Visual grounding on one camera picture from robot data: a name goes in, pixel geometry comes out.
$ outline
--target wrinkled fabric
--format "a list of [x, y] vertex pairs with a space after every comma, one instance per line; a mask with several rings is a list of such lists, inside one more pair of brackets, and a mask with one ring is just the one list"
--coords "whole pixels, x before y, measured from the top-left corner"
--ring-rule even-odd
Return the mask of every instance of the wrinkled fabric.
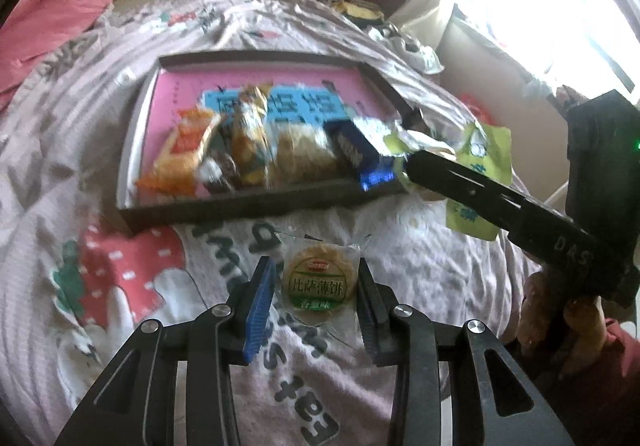
[[[276, 36], [255, 36], [259, 32]], [[118, 164], [147, 72], [163, 54], [217, 49], [282, 49], [367, 62], [407, 101], [421, 105], [438, 137], [453, 146], [473, 119], [453, 96], [314, 0], [156, 1], [106, 13], [92, 30], [48, 55], [0, 120], [0, 396], [36, 445], [52, 444], [133, 331], [130, 303], [152, 303], [151, 315], [165, 325], [192, 319], [225, 301], [261, 254], [281, 259], [275, 227], [360, 242], [376, 281], [390, 285], [402, 302], [436, 321], [461, 325], [479, 318], [505, 339], [514, 337], [532, 263], [503, 232], [492, 243], [452, 232], [444, 227], [444, 203], [410, 195], [356, 209], [150, 230], [134, 239], [169, 243], [140, 245], [158, 255], [152, 271], [139, 264], [148, 261], [134, 260], [142, 241], [125, 237], [110, 241], [102, 266], [78, 266], [74, 253], [105, 246], [105, 239], [92, 240], [94, 229], [102, 231], [92, 229], [92, 214], [122, 229], [113, 205]], [[121, 259], [129, 267], [111, 267]], [[122, 277], [100, 283], [107, 271]], [[90, 284], [83, 275], [99, 278]], [[131, 301], [122, 287], [129, 280], [139, 295]], [[87, 297], [94, 301], [85, 305], [98, 318], [78, 318]], [[386, 444], [393, 368], [373, 367], [361, 340], [300, 326], [282, 307], [271, 308], [269, 329], [254, 362], [232, 370], [243, 444]], [[184, 444], [182, 368], [177, 399], [176, 444]]]
[[20, 0], [0, 28], [0, 112], [44, 56], [78, 36], [112, 0]]

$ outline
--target red clothing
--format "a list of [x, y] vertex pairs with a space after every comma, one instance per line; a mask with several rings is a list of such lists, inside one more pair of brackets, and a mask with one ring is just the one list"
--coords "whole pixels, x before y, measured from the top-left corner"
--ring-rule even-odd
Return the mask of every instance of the red clothing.
[[607, 320], [598, 361], [547, 396], [576, 446], [640, 445], [640, 342]]

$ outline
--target red logo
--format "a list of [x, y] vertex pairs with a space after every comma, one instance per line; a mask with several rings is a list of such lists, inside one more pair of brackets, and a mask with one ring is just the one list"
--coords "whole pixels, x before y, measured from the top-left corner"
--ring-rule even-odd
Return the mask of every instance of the red logo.
[[326, 271], [329, 269], [329, 263], [320, 260], [308, 261], [308, 263], [306, 263], [306, 269], [310, 271]]

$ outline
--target human hand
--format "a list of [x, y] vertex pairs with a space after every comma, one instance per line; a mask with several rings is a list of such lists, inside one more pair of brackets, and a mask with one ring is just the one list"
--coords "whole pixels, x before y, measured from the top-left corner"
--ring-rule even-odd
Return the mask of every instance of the human hand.
[[[534, 356], [546, 339], [551, 322], [560, 309], [561, 290], [554, 286], [553, 272], [549, 269], [531, 275], [524, 288], [526, 296], [516, 331], [522, 355]], [[574, 331], [573, 344], [568, 355], [556, 354], [552, 363], [563, 362], [560, 377], [577, 374], [592, 365], [602, 352], [607, 339], [604, 312], [600, 297], [584, 296], [571, 299], [562, 310], [564, 321]]]

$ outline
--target blue gripper pad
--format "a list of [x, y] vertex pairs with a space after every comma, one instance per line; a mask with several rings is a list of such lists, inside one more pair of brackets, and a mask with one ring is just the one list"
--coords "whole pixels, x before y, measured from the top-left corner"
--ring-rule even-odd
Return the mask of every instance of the blue gripper pad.
[[276, 276], [276, 265], [273, 260], [269, 257], [261, 257], [255, 267], [254, 275], [242, 295], [243, 299], [251, 300], [246, 313], [244, 346], [242, 347], [242, 357], [247, 364], [251, 363], [262, 344], [264, 328], [267, 325], [271, 299], [276, 285]]

